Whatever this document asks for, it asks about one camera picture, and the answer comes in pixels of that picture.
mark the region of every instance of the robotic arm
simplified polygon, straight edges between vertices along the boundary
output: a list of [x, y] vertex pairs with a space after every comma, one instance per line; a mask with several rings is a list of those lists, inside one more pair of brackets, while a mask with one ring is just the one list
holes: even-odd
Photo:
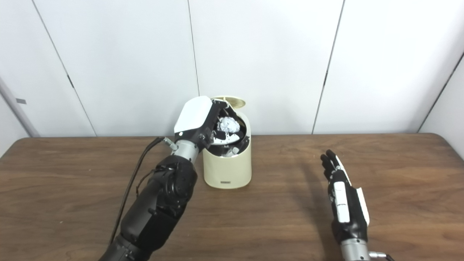
[[321, 155], [324, 176], [329, 182], [329, 199], [334, 220], [332, 233], [342, 249], [345, 261], [366, 261], [371, 258], [385, 258], [394, 261], [390, 255], [367, 249], [367, 227], [369, 213], [361, 188], [355, 189], [337, 155], [328, 150]]
[[213, 144], [230, 144], [240, 139], [238, 135], [215, 130], [220, 116], [237, 119], [227, 101], [193, 98], [180, 113], [174, 142], [158, 138], [152, 143], [164, 140], [172, 153], [152, 171], [146, 187], [122, 219], [120, 234], [100, 261], [147, 261], [164, 245], [192, 197], [197, 180], [193, 163], [198, 153]]

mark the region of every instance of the trash can lid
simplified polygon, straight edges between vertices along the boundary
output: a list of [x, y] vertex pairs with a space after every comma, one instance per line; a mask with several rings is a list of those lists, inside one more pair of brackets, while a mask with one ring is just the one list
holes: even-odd
[[235, 96], [223, 95], [223, 96], [213, 97], [213, 99], [220, 99], [220, 100], [227, 101], [227, 102], [230, 103], [230, 105], [234, 109], [242, 108], [246, 104], [244, 100], [242, 100], [242, 99], [240, 99], [238, 97], [235, 97]]

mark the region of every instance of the black cable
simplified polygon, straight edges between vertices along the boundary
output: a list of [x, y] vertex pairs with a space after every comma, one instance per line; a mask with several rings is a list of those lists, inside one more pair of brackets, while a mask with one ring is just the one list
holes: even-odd
[[139, 197], [139, 187], [140, 185], [142, 185], [142, 182], [150, 175], [150, 174], [153, 174], [154, 171], [151, 170], [149, 173], [145, 174], [141, 179], [140, 179], [140, 182], [138, 183], [138, 185], [135, 187], [135, 195], [136, 197]]
[[146, 155], [155, 145], [157, 145], [158, 143], [160, 143], [163, 139], [164, 139], [164, 137], [158, 137], [158, 138], [156, 138], [154, 141], [152, 141], [152, 142], [145, 148], [145, 150], [143, 151], [142, 155], [140, 155], [139, 162], [138, 162], [137, 165], [135, 166], [134, 173], [132, 173], [132, 176], [130, 177], [130, 180], [129, 180], [129, 184], [127, 185], [127, 188], [126, 188], [126, 192], [124, 193], [124, 196], [122, 197], [121, 206], [119, 207], [119, 212], [118, 212], [117, 218], [116, 218], [116, 224], [115, 224], [115, 227], [113, 228], [113, 232], [111, 233], [109, 245], [111, 245], [111, 244], [113, 243], [114, 238], [115, 238], [115, 236], [116, 236], [116, 231], [117, 231], [117, 228], [119, 227], [119, 223], [121, 222], [121, 217], [122, 217], [122, 213], [123, 213], [123, 211], [124, 211], [124, 206], [126, 205], [127, 197], [129, 196], [130, 187], [132, 187], [132, 184], [134, 183], [135, 176], [137, 175], [137, 172], [139, 171], [139, 168], [140, 168], [140, 166], [142, 165], [143, 158], [145, 157], [145, 155]]
[[387, 254], [387, 256], [385, 257], [385, 259], [387, 261], [395, 261], [395, 259], [393, 259], [389, 254]]

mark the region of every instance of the cream trash can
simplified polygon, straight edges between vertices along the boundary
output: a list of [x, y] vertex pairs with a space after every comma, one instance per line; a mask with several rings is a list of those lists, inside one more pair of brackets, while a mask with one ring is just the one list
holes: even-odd
[[236, 189], [246, 186], [251, 180], [251, 129], [245, 114], [237, 111], [245, 101], [231, 96], [214, 97], [230, 103], [241, 121], [240, 130], [244, 130], [242, 149], [231, 157], [215, 155], [211, 146], [203, 150], [204, 177], [208, 185], [218, 189]]

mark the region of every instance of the white wall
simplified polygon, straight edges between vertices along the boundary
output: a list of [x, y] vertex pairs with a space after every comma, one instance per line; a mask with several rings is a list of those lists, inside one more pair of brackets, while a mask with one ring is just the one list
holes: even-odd
[[35, 3], [53, 42], [0, 0], [0, 93], [37, 136], [172, 134], [198, 95], [254, 134], [416, 132], [464, 51], [461, 0], [349, 0], [321, 96], [342, 0]]
[[464, 159], [464, 61], [461, 61], [420, 132], [441, 135]]
[[0, 95], [0, 157], [15, 141], [28, 136]]
[[187, 0], [35, 0], [98, 136], [168, 135], [198, 96]]
[[311, 133], [342, 0], [190, 0], [201, 95], [239, 96], [255, 134]]
[[345, 2], [314, 133], [417, 132], [464, 52], [462, 0]]
[[30, 0], [0, 0], [0, 88], [35, 136], [95, 135]]

